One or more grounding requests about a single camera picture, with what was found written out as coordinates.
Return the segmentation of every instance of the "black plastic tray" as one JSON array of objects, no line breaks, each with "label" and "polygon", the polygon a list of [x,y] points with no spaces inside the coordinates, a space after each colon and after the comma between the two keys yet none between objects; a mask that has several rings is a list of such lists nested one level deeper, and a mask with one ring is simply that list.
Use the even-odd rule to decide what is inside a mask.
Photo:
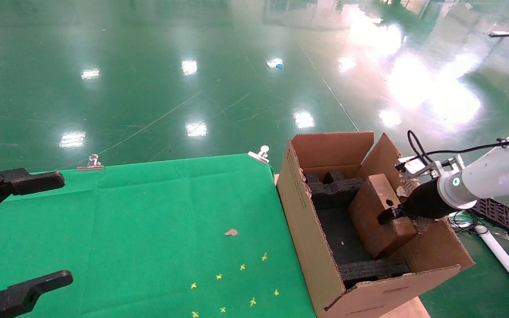
[{"label": "black plastic tray", "polygon": [[469,211],[509,233],[509,207],[493,199],[480,199]]}]

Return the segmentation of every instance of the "white metal pipe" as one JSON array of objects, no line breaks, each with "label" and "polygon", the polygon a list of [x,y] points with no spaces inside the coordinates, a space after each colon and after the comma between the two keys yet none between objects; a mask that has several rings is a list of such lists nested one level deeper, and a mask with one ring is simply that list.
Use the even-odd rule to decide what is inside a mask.
[{"label": "white metal pipe", "polygon": [[502,248],[486,227],[477,225],[475,229],[509,274],[509,255],[505,252],[504,248]]}]

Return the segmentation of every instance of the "green epoxy floor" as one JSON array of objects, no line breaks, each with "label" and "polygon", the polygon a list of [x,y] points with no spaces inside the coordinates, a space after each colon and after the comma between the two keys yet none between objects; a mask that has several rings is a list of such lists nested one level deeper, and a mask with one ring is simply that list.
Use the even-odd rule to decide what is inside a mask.
[{"label": "green epoxy floor", "polygon": [[[509,135],[509,38],[487,33],[508,27],[509,0],[0,0],[0,169],[267,144],[279,170],[318,131],[386,131],[409,155],[408,129],[428,150],[488,143]],[[424,305],[509,317],[509,276],[461,239],[477,265]]]}]

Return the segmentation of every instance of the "cardboard box flap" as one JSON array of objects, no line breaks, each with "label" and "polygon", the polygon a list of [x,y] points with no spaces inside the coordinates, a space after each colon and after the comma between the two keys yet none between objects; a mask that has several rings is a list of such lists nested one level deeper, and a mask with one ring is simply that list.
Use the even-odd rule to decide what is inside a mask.
[{"label": "cardboard box flap", "polygon": [[409,240],[394,255],[406,260],[412,272],[457,264],[464,270],[475,265],[445,219],[430,225],[423,234]]},{"label": "cardboard box flap", "polygon": [[422,273],[358,283],[329,308],[324,317],[369,318],[408,302],[457,275],[460,266],[450,266]]},{"label": "cardboard box flap", "polygon": [[374,133],[299,133],[292,139],[301,168],[359,165],[374,143]]},{"label": "cardboard box flap", "polygon": [[366,159],[362,162],[361,170],[357,172],[357,178],[365,178],[368,175],[384,174],[392,189],[396,191],[398,186],[401,186],[400,172],[396,170],[398,158],[402,154],[390,137],[385,133],[382,134],[376,145],[372,148]]},{"label": "cardboard box flap", "polygon": [[319,313],[345,292],[345,286],[304,185],[296,153],[289,141],[277,188],[311,303],[315,312]]}]

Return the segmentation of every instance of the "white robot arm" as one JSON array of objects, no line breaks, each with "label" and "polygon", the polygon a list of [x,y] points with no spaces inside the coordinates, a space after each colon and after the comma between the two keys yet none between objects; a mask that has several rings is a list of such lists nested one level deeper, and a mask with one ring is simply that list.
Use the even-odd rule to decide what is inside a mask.
[{"label": "white robot arm", "polygon": [[[464,167],[459,153],[490,147],[493,147],[491,151]],[[422,163],[425,158],[429,159],[428,155],[436,153],[457,155],[442,163]],[[445,167],[451,167],[451,170],[445,170]],[[463,151],[432,151],[403,158],[396,168],[405,178],[431,174],[433,179],[417,187],[400,206],[382,212],[378,222],[384,224],[402,216],[440,219],[452,212],[472,208],[478,199],[509,195],[509,137],[499,139],[499,143],[493,145]]]}]

